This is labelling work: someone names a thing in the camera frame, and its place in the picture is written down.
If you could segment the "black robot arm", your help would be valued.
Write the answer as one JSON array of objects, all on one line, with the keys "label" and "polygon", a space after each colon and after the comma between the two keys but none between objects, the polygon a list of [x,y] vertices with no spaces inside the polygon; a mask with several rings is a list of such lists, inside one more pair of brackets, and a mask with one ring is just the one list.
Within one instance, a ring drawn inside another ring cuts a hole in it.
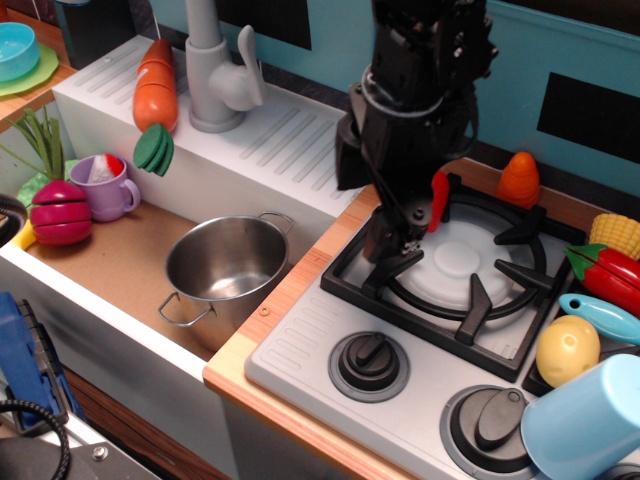
[{"label": "black robot arm", "polygon": [[374,53],[336,133],[338,187],[371,184],[380,206],[364,255],[407,253],[434,213],[432,179],[478,136],[474,83],[498,53],[483,1],[375,1]]}]

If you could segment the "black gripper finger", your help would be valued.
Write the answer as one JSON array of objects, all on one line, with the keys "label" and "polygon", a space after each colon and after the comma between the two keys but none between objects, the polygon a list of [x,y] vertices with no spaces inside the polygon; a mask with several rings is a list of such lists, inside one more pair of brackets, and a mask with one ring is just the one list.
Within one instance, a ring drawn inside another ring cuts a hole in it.
[{"label": "black gripper finger", "polygon": [[423,238],[423,226],[389,206],[380,205],[366,226],[364,257],[370,263],[406,255]]},{"label": "black gripper finger", "polygon": [[337,124],[335,150],[339,190],[361,188],[371,183],[368,167],[362,157],[357,124],[352,114],[346,114]]}]

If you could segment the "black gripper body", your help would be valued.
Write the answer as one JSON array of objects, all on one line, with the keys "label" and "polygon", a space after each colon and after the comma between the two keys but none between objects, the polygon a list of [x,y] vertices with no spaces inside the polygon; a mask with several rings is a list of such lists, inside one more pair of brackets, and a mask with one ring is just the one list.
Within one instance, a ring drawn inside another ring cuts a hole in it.
[{"label": "black gripper body", "polygon": [[465,153],[465,90],[442,95],[426,108],[394,102],[376,84],[349,91],[361,152],[380,205],[423,226],[431,219],[434,174]]}]

